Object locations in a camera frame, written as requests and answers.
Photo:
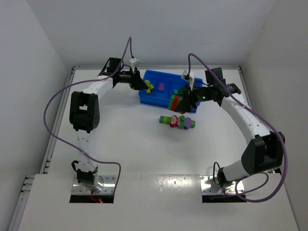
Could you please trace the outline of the multicolour lego brick stack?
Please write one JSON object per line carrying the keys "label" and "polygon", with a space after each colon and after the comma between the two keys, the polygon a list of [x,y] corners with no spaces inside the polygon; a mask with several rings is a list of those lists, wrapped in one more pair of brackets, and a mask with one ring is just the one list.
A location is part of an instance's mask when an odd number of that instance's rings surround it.
{"label": "multicolour lego brick stack", "polygon": [[168,110],[175,112],[175,109],[181,100],[182,100],[182,97],[180,97],[179,95],[173,94],[169,100]]}

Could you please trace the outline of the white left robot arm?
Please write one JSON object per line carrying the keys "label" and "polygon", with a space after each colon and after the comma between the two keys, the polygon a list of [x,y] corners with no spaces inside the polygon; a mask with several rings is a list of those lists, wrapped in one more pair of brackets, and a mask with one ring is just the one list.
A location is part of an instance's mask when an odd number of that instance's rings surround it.
{"label": "white left robot arm", "polygon": [[90,149],[96,128],[100,122],[99,100],[118,83],[129,84],[133,90],[146,90],[148,87],[140,75],[137,66],[140,60],[136,57],[130,59],[129,70],[123,70],[123,61],[119,58],[109,58],[98,74],[97,81],[82,91],[71,94],[69,122],[77,135],[80,159],[72,163],[77,174],[78,183],[90,191],[98,191],[99,175],[98,162],[90,156]]}

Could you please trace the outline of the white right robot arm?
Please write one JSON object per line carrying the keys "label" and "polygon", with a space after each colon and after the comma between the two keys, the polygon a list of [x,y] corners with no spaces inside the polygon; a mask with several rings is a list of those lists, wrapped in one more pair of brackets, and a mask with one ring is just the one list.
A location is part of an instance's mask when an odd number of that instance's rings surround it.
{"label": "white right robot arm", "polygon": [[241,90],[234,83],[226,83],[221,68],[206,71],[205,77],[206,86],[196,87],[193,82],[194,74],[183,72],[181,78],[188,84],[174,111],[191,112],[200,102],[214,101],[229,114],[242,132],[247,147],[240,160],[218,170],[218,184],[224,186],[232,181],[280,167],[283,158],[281,143],[285,141],[283,134],[271,131],[251,113]]}

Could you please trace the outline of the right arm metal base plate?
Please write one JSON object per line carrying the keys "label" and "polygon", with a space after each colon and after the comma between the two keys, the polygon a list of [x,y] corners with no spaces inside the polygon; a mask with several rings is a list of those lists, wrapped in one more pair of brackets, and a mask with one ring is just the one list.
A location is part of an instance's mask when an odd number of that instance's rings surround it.
{"label": "right arm metal base plate", "polygon": [[216,175],[200,176],[201,193],[203,196],[236,195],[235,184],[236,182],[233,181],[221,187],[218,184]]}

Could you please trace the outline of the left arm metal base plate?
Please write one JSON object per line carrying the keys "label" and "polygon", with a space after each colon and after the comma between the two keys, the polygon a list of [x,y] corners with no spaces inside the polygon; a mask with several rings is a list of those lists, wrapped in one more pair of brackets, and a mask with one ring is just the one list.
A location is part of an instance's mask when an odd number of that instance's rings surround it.
{"label": "left arm metal base plate", "polygon": [[82,183],[78,182],[77,178],[74,178],[71,188],[72,195],[90,195],[93,192],[94,195],[112,195],[114,193],[116,184],[116,176],[96,176],[94,183]]}

